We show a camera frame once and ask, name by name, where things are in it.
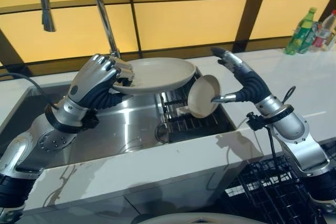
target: marble countertop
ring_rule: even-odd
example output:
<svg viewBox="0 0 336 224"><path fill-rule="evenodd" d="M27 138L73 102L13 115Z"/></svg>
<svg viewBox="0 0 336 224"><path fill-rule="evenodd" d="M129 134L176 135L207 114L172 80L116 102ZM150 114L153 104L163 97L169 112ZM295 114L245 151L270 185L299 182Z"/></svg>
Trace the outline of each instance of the marble countertop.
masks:
<svg viewBox="0 0 336 224"><path fill-rule="evenodd" d="M297 89L288 100L295 112L304 116L318 142L336 137L336 48L330 52L285 55L281 49L237 54L268 84L271 92L284 97L291 86ZM216 57L190 59L202 74L212 74L222 93L241 88L239 82ZM43 85L69 82L75 72L34 77ZM0 82L2 93L0 123L31 84L26 80ZM138 185L160 182L203 170L223 167L243 160L270 155L267 132L253 132L244 122L248 112L257 113L252 103L223 104L236 131L167 144L137 152L97 159L85 163L50 168L36 181L26 202L26 210L63 204L101 195L122 192ZM276 142L276 151L280 151ZM169 162L158 162L162 159Z"/></svg>

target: wire rack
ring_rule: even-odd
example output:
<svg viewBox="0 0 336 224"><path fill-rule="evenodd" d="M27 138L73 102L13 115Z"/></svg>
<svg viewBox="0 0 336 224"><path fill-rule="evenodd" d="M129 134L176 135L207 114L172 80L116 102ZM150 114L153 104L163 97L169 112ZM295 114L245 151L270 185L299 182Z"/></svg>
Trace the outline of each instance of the wire rack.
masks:
<svg viewBox="0 0 336 224"><path fill-rule="evenodd" d="M196 137L214 135L233 130L221 106L209 116L199 119L187 111L187 99L194 82L200 77L198 73L184 86L177 90L161 93L160 102L163 111L163 123L158 127L158 133L168 134L169 142L183 141Z"/></svg>
<svg viewBox="0 0 336 224"><path fill-rule="evenodd" d="M336 142L322 147L336 161ZM259 220L270 224L326 223L287 159L277 157L277 162L280 174L272 159L248 164L225 190L227 196L245 194L262 215Z"/></svg>

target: faucet spout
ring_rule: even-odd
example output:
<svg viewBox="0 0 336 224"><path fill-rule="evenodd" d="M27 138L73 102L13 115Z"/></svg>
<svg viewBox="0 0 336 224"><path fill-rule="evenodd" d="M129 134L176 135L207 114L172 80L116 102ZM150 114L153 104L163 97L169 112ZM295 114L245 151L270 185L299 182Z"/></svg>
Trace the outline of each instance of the faucet spout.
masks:
<svg viewBox="0 0 336 224"><path fill-rule="evenodd" d="M109 41L111 56L120 58L120 53L115 44L116 42L114 40L109 18L107 16L107 12L105 9L104 1L96 0L96 3L97 3L97 7L98 7L101 20L103 22L106 36ZM41 6L42 6L42 24L44 26L44 30L45 31L56 31L54 22L52 20L52 15L51 15L50 0L41 0Z"/></svg>

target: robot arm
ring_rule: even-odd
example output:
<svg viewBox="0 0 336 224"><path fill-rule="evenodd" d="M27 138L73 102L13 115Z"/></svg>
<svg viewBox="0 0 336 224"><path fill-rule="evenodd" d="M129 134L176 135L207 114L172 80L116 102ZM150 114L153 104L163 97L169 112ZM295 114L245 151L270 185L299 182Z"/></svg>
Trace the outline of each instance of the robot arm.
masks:
<svg viewBox="0 0 336 224"><path fill-rule="evenodd" d="M80 69L68 94L54 109L46 106L31 127L9 144L0 160L0 223L22 215L35 180L53 157L77 134L98 124L96 111L129 98L109 92L118 80L132 81L131 66L120 59L96 54Z"/></svg>
<svg viewBox="0 0 336 224"><path fill-rule="evenodd" d="M284 105L271 94L262 78L240 58L222 48L213 48L212 52L243 85L241 90L214 97L212 102L253 102L261 116L248 113L249 126L255 131L270 127L312 200L325 211L335 212L336 170L310 135L308 122L295 114L291 105Z"/></svg>

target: bottle cap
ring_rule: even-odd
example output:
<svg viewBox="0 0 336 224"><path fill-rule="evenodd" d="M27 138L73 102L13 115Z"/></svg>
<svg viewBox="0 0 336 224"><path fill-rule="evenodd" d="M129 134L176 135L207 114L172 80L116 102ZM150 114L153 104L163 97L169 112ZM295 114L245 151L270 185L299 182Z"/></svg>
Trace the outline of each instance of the bottle cap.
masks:
<svg viewBox="0 0 336 224"><path fill-rule="evenodd" d="M309 9L309 12L311 12L311 13L315 13L316 12L316 8L315 7L311 7L310 9Z"/></svg>

